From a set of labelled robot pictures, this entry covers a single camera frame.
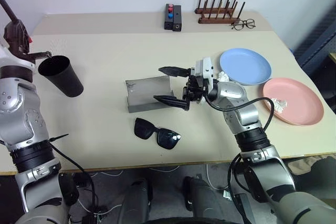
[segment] black cup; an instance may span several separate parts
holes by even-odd
[[[56,55],[44,60],[38,67],[38,72],[68,97],[79,96],[84,90],[70,60],[65,56]]]

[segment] eyeglasses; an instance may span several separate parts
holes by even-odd
[[[247,28],[253,29],[255,28],[254,19],[247,19],[247,20],[239,20],[237,23],[233,22],[231,23],[231,26],[233,26],[231,29],[235,28],[236,30],[242,30],[244,26],[247,26]]]
[[[181,135],[174,131],[165,128],[158,129],[154,124],[142,118],[135,119],[134,133],[139,138],[148,139],[154,131],[157,132],[156,142],[158,145],[168,150],[174,148],[181,139]]]

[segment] beige table surface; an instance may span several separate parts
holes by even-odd
[[[336,117],[316,86],[259,14],[245,12],[242,17],[253,17],[256,29],[232,31],[227,25],[199,25],[195,14],[183,14],[181,33],[163,30],[162,14],[51,15],[43,19],[34,32],[32,51],[51,50],[54,55],[69,57],[85,88],[79,97],[68,98],[47,79],[34,75],[49,135],[70,134],[56,146],[84,168],[231,160],[239,148],[221,112],[192,103],[189,111],[167,108],[130,114],[125,80],[161,76],[157,69],[163,66],[189,68],[203,57],[212,58],[217,73],[220,55],[239,47],[263,55],[271,64],[273,78],[301,81],[322,101],[324,117],[316,125],[294,126],[274,117],[267,135],[279,154],[296,157],[335,152]],[[185,82],[185,78],[171,78],[179,98]],[[262,86],[246,89],[253,99],[260,96]],[[264,124],[269,110],[262,102],[256,107]],[[155,134],[142,140],[133,133],[136,117],[177,131],[182,138],[172,150],[159,147]],[[63,169],[75,168],[63,158],[61,162]],[[0,171],[15,171],[4,147],[0,148]]]

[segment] black box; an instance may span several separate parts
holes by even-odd
[[[164,20],[164,29],[165,30],[172,30],[173,29],[173,12],[169,12],[168,8],[174,8],[172,4],[166,4],[166,12],[165,12],[165,20]]]
[[[180,5],[174,5],[173,13],[174,13],[173,31],[181,31],[181,29],[182,29],[181,6]]]

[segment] wooden rack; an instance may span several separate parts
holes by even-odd
[[[236,7],[238,5],[237,0],[233,0],[230,7],[230,0],[226,1],[225,6],[222,7],[223,0],[219,1],[218,7],[214,7],[215,1],[212,1],[211,7],[207,8],[208,0],[204,1],[203,8],[201,8],[202,0],[198,1],[198,7],[195,9],[196,14],[201,14],[201,17],[198,19],[200,24],[232,24],[240,21],[239,17],[243,11],[245,2],[243,2],[239,14],[237,17],[233,17]]]

